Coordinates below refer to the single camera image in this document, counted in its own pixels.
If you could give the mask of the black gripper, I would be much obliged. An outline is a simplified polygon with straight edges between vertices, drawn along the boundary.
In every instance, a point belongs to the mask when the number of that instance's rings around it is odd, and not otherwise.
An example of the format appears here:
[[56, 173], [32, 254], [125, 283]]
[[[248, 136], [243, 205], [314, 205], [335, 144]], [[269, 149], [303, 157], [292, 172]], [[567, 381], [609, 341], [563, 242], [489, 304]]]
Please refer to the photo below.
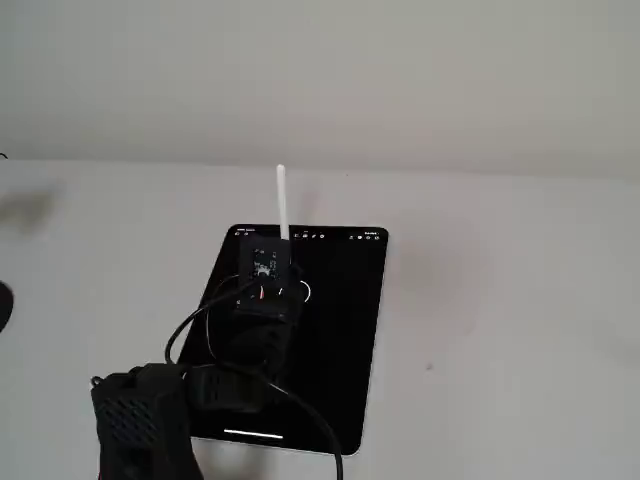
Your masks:
[[232, 315], [232, 359], [261, 371], [282, 371], [305, 300], [302, 269], [291, 263], [289, 283], [255, 279]]

